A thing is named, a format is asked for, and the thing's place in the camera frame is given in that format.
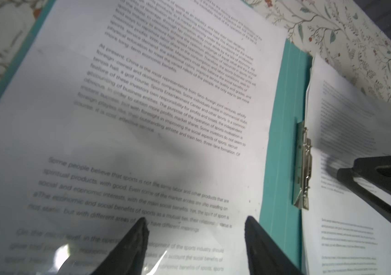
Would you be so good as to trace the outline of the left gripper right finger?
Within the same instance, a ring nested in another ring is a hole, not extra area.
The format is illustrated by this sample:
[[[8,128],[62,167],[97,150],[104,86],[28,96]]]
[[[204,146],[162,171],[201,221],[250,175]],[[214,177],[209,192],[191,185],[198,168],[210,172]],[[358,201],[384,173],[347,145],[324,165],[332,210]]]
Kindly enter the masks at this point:
[[[245,222],[245,243],[250,275],[302,275],[252,216]]]

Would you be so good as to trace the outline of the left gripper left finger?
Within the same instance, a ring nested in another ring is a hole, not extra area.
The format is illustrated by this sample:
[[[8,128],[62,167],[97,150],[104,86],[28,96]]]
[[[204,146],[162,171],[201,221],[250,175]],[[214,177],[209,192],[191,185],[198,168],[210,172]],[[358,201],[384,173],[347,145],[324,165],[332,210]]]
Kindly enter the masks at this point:
[[[145,217],[140,218],[92,275],[141,275],[149,240]]]

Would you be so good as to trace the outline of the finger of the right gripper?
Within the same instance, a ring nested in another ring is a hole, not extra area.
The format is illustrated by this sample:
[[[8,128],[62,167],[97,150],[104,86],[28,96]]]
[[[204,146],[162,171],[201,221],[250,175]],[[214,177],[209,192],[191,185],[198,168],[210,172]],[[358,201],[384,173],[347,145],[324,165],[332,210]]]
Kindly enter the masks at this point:
[[[358,158],[351,168],[340,168],[336,178],[391,223],[391,206],[354,180],[362,178],[391,195],[391,156]]]

